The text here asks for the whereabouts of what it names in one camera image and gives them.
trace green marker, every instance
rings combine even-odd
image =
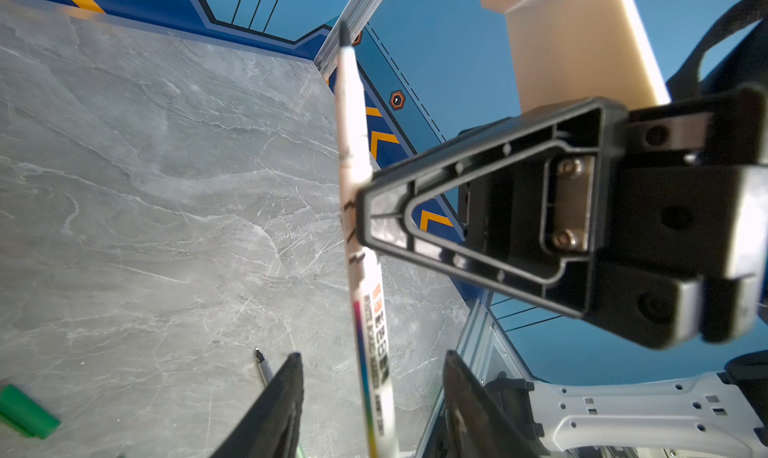
[[[11,384],[0,391],[0,421],[27,438],[36,436],[41,440],[47,438],[61,424]]]

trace gray marble table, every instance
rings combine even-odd
[[[313,65],[0,2],[0,456],[208,456],[302,353],[309,456],[366,454],[333,97]],[[382,260],[412,450],[466,305]]]

